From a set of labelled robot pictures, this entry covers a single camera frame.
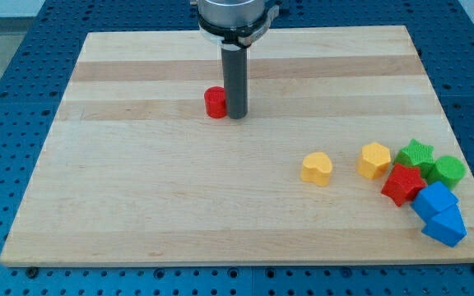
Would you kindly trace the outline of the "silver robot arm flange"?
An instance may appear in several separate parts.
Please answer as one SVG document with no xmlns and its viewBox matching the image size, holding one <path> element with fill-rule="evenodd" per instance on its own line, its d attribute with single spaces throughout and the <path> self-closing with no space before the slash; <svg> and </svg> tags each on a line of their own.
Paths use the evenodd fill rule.
<svg viewBox="0 0 474 296">
<path fill-rule="evenodd" d="M 249 48 L 280 14 L 275 1 L 198 0 L 197 20 L 205 39 L 224 50 Z"/>
</svg>

